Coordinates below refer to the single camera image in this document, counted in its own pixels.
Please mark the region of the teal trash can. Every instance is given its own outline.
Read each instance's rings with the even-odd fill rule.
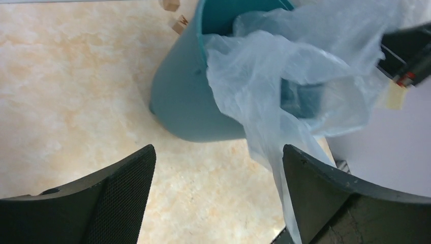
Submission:
[[[202,35],[232,33],[233,20],[249,11],[292,10],[287,0],[201,0],[195,17],[160,64],[150,110],[175,136],[194,142],[245,138],[241,124],[223,115],[206,78]]]

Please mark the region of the black object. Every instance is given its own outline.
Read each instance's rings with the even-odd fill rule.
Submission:
[[[292,145],[283,164],[303,244],[428,244],[431,198],[361,180]],[[293,244],[283,230],[275,244]]]
[[[136,243],[156,152],[127,158],[38,196],[0,200],[0,243]]]
[[[400,86],[417,85],[431,75],[431,22],[383,36],[385,59],[378,68]]]

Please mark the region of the beige tile floor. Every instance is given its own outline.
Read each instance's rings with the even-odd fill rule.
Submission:
[[[157,0],[0,5],[0,198],[39,194],[153,144],[139,243],[270,243],[284,227],[272,175],[244,140],[190,143],[147,109],[178,35]]]

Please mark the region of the gray wall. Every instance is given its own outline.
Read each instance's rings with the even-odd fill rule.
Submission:
[[[352,174],[395,190],[431,196],[431,79],[410,89],[402,110],[375,109],[370,124],[329,138]]]

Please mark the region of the white plastic bag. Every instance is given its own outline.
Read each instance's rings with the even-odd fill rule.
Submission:
[[[250,12],[235,20],[233,37],[205,37],[215,102],[244,126],[251,156],[269,163],[297,244],[301,239],[282,165],[283,146],[293,144],[335,166],[314,136],[339,135],[367,123],[389,82],[376,64],[383,58],[383,33],[397,22],[397,3],[321,0],[292,12]],[[290,93],[283,101],[282,82]],[[309,116],[295,114],[307,112],[308,106],[316,108]]]

